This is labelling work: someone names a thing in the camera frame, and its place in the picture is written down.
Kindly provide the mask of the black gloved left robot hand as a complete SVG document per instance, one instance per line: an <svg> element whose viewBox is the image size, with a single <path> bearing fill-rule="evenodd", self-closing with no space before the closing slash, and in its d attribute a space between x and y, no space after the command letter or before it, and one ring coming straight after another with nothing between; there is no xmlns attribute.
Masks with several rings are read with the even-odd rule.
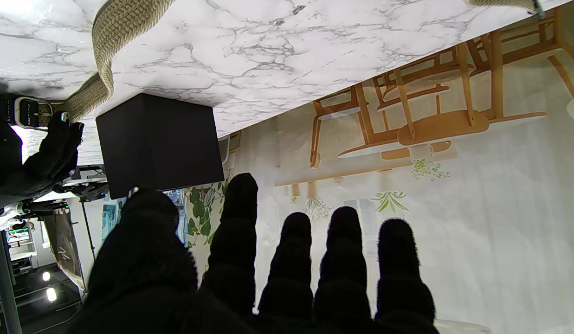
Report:
<svg viewBox="0 0 574 334"><path fill-rule="evenodd" d="M377 311L370 312L367 262L355 208L331 216L318 288L311 290L311 222L287 216L258 305L255 257L258 186L238 174L226 189L208 270L198 279L176 236L179 212L162 192L140 189L101 246L88 296L69 334L436 334L413 231L400 218L378 235Z"/></svg>

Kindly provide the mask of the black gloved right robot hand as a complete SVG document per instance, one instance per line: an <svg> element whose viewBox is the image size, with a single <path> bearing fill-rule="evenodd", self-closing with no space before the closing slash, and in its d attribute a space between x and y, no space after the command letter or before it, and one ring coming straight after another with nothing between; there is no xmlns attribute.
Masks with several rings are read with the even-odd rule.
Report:
<svg viewBox="0 0 574 334"><path fill-rule="evenodd" d="M22 160L22 140L0 114L0 209L51 192L77 167L84 124L52 117L35 154Z"/></svg>

